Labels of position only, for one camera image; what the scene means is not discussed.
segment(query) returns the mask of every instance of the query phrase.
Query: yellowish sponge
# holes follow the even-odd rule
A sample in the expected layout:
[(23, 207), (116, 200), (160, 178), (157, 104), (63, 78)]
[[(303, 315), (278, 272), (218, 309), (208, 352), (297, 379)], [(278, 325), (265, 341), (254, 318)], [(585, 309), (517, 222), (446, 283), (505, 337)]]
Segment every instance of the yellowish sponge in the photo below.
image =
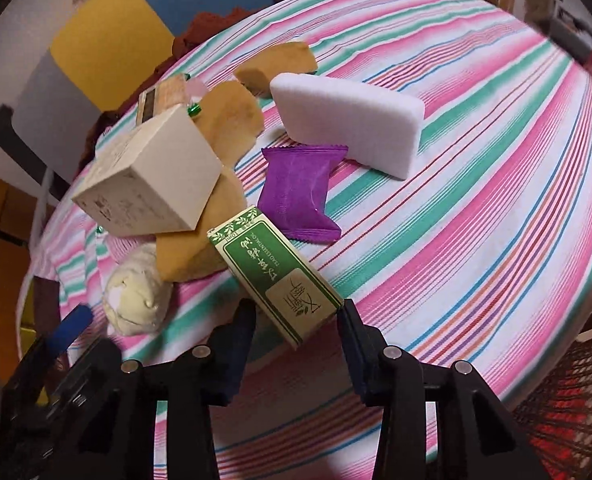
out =
[(233, 170), (223, 168), (194, 231), (156, 235), (156, 266), (166, 282), (188, 282), (227, 267), (207, 238), (212, 229), (247, 207), (243, 186)]
[(234, 75), (254, 94), (269, 96), (269, 83), (280, 73), (305, 74), (317, 69), (309, 45), (291, 41), (261, 50), (234, 70)]
[(265, 129), (258, 101), (238, 81), (224, 81), (207, 92), (194, 124), (228, 168), (254, 146)]

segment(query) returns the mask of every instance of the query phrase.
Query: wooden cabinet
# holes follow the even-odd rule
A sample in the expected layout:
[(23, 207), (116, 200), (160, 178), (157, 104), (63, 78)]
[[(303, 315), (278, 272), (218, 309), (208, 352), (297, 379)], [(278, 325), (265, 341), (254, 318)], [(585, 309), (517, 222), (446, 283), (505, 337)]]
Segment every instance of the wooden cabinet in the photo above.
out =
[[(27, 242), (36, 199), (0, 180), (0, 380), (18, 364), (16, 301), (29, 267)], [(30, 333), (33, 327), (28, 326)]]

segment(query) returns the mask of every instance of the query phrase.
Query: grey panel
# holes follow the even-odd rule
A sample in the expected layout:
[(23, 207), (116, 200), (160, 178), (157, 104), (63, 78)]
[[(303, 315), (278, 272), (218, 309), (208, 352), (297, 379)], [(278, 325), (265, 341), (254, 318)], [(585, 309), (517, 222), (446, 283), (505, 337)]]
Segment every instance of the grey panel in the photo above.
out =
[(48, 168), (71, 182), (87, 131), (99, 115), (47, 52), (20, 95), (12, 126)]

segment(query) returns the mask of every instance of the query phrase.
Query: woven basket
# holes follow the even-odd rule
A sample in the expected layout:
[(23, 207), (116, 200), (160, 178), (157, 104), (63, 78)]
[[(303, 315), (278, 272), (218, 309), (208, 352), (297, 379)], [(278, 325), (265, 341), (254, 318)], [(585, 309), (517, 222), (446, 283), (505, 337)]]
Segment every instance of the woven basket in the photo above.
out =
[(554, 480), (592, 479), (592, 340), (575, 342), (514, 416)]

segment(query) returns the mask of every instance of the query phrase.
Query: sponge piece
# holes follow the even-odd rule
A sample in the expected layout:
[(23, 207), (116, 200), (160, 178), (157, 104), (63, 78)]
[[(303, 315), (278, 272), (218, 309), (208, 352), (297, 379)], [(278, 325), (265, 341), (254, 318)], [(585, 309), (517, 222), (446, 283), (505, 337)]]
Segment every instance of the sponge piece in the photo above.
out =
[(243, 186), (229, 168), (223, 168), (194, 231), (156, 235), (156, 266), (165, 282), (188, 282), (227, 268), (207, 231), (247, 207)]
[(254, 146), (265, 129), (258, 101), (238, 81), (224, 81), (207, 92), (194, 124), (228, 168)]
[(234, 75), (254, 94), (268, 96), (270, 81), (282, 72), (313, 73), (318, 69), (309, 45), (292, 41), (273, 45), (242, 63)]
[(408, 178), (418, 151), (425, 104), (366, 83), (280, 74), (272, 97), (287, 134), (303, 144), (344, 144), (347, 158)]

